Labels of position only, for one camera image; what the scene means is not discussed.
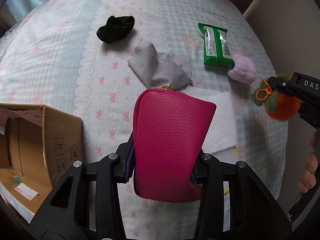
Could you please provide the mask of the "person's right hand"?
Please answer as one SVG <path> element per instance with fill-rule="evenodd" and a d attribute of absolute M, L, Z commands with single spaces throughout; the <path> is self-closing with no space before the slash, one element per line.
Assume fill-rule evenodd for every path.
<path fill-rule="evenodd" d="M 305 167 L 302 172 L 302 177 L 298 183 L 298 191 L 300 193 L 307 193 L 316 185 L 315 172 L 318 167 L 318 158 L 315 154 L 316 141 L 317 132 L 313 133 L 310 138 L 310 145 L 313 148 L 313 152 L 311 152 L 305 160 Z"/>

